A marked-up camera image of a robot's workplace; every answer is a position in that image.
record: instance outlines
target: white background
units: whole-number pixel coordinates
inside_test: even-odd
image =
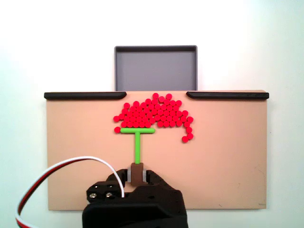
[[[116,45],[197,45],[199,90],[270,93],[267,209],[188,211],[190,228],[304,227],[300,0],[0,1],[0,227],[16,227],[20,195],[47,167],[43,93],[113,91]],[[81,212],[48,211],[46,183],[22,216],[82,227]]]

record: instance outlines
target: wooden board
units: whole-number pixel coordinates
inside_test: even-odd
[[[187,209],[266,208],[266,100],[194,100],[171,92],[194,118],[194,138],[183,127],[143,134],[142,162],[181,190]],[[127,92],[120,100],[47,100],[47,155],[51,166],[76,156],[96,156],[116,170],[134,162],[134,135],[115,134],[125,102],[153,92]],[[95,161],[71,164],[48,179],[50,210],[83,210],[86,190],[111,171]],[[127,185],[126,191],[132,190]]]

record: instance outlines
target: gray tray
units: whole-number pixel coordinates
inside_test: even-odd
[[[116,91],[197,90],[197,46],[116,46]]]

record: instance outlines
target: white wire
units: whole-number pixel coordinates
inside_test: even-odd
[[[20,205],[22,199],[25,197],[25,195],[27,194],[27,192],[33,187],[33,185],[34,185],[34,184],[35,184],[43,175],[45,175],[47,172],[49,172],[50,170],[56,168],[57,166],[60,166],[60,165],[62,165],[62,164],[65,164],[65,163],[68,163],[68,162],[72,162],[72,161],[75,161],[75,160],[81,160],[81,161],[85,161],[85,160],[95,160],[95,161],[99,161],[99,162],[105,164],[106,166],[108,166],[108,167],[111,169],[111,171],[113,172],[113,174],[115,175],[115,177],[116,177],[116,179],[117,179],[117,181],[118,181],[118,183],[119,183],[119,187],[120,187],[120,190],[121,190],[121,192],[122,192],[122,198],[124,197],[124,186],[123,186],[123,183],[122,183],[122,181],[120,180],[120,178],[119,178],[117,172],[115,171],[115,169],[114,169],[109,163],[107,163],[106,161],[104,161],[104,160],[102,160],[102,159],[100,159],[100,158],[92,157],[92,156],[82,156],[82,157],[70,158],[70,159],[61,161],[61,162],[59,162],[59,163],[57,163],[57,164],[55,164],[55,165],[49,167],[47,170],[45,170],[45,171],[43,172],[43,174],[41,174],[41,175],[33,182],[33,184],[31,184],[31,186],[25,191],[25,193],[23,194],[23,196],[21,197],[21,200],[19,201],[19,203],[18,203],[18,205],[17,205],[17,211],[16,211],[16,215],[15,215],[16,220],[18,220],[20,223],[24,224],[25,226],[28,226],[28,227],[31,227],[31,228],[37,228],[37,227],[35,227],[35,226],[33,226],[33,225],[31,225],[31,224],[29,224],[29,223],[23,221],[23,219],[22,219],[22,218],[20,217],[20,215],[18,214],[18,207],[19,207],[19,205]]]

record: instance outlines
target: green t-shaped tool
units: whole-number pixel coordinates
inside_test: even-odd
[[[153,134],[154,128],[122,128],[120,133],[135,134],[135,164],[141,163],[141,133]]]

